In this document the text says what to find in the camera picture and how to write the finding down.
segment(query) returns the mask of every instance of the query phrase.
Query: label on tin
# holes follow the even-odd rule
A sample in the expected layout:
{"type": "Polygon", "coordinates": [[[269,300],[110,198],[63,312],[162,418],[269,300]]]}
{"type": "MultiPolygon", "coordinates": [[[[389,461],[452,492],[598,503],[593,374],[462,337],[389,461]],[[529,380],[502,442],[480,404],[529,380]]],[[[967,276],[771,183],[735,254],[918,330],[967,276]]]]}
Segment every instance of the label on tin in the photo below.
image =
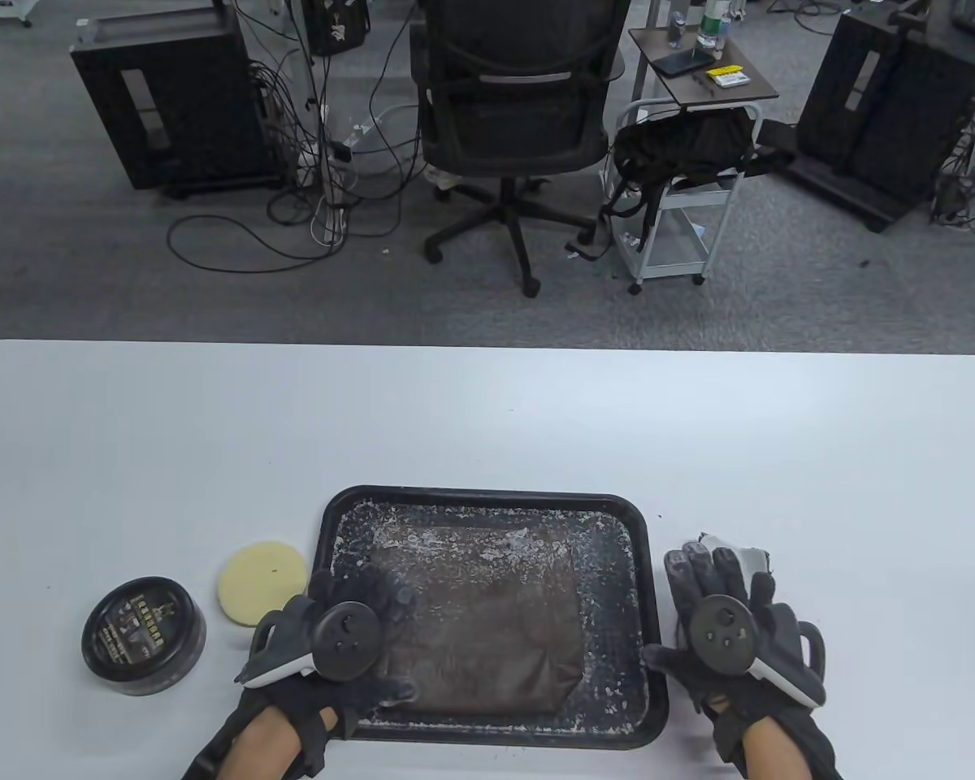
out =
{"type": "Polygon", "coordinates": [[[157,657],[178,630],[176,614],[176,601],[162,588],[112,603],[100,623],[108,660],[135,665],[157,657]]]}

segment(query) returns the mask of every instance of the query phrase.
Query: chair backrest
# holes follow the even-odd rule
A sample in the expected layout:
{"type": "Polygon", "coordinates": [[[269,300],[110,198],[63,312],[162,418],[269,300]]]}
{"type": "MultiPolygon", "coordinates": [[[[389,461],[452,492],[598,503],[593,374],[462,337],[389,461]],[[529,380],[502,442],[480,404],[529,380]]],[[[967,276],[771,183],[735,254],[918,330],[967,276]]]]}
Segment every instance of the chair backrest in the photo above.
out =
{"type": "Polygon", "coordinates": [[[427,148],[436,130],[446,149],[433,151],[446,157],[584,156],[587,145],[599,144],[629,3],[426,0],[435,115],[424,128],[427,148]]]}

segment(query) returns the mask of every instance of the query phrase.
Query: white table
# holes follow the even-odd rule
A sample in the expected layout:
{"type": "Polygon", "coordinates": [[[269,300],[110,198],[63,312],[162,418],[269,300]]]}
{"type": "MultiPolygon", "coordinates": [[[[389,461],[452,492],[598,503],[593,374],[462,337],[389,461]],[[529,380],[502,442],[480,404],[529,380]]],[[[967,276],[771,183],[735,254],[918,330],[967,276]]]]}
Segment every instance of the white table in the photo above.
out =
{"type": "MultiPolygon", "coordinates": [[[[71,342],[0,342],[0,780],[178,778],[238,697],[218,568],[254,540],[313,552],[355,483],[617,493],[655,561],[698,531],[764,546],[825,632],[845,778],[975,780],[975,357],[71,342]],[[184,681],[132,699],[79,634],[146,574],[210,634],[184,681]]],[[[635,751],[331,743],[322,778],[719,766],[676,691],[635,751]]]]}

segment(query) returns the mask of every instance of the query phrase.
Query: black backpack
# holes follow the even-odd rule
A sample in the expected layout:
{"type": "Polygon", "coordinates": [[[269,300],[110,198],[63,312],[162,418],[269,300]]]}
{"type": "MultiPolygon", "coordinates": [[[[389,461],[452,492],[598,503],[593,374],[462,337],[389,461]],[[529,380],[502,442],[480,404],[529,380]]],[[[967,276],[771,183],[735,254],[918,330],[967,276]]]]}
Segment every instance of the black backpack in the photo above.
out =
{"type": "Polygon", "coordinates": [[[613,143],[613,163],[620,179],[600,215],[625,218],[646,208],[639,238],[643,252],[667,183],[684,176],[681,185],[700,186],[717,181],[726,168],[744,170],[755,155],[751,134],[752,121],[743,108],[682,111],[622,127],[613,143]],[[639,189],[639,203],[615,209],[630,186],[639,189]]]}

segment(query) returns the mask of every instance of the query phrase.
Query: black office chair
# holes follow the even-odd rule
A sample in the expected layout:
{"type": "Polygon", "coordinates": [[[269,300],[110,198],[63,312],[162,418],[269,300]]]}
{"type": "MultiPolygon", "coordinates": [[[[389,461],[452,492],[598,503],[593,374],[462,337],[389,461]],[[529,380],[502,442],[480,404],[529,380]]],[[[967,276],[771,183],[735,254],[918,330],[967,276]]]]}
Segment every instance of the black office chair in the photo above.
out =
{"type": "Polygon", "coordinates": [[[539,294],[518,218],[572,224],[591,244],[594,219],[534,201],[537,177],[580,171],[607,152],[603,105],[624,71],[618,38],[630,0],[425,0],[424,25],[410,30],[412,78],[426,163],[464,177],[501,180],[499,196],[459,184],[436,190],[485,205],[426,239],[426,259],[440,245],[490,222],[509,228],[523,291],[539,294]],[[525,179],[518,186],[517,179],[525,179]]]}

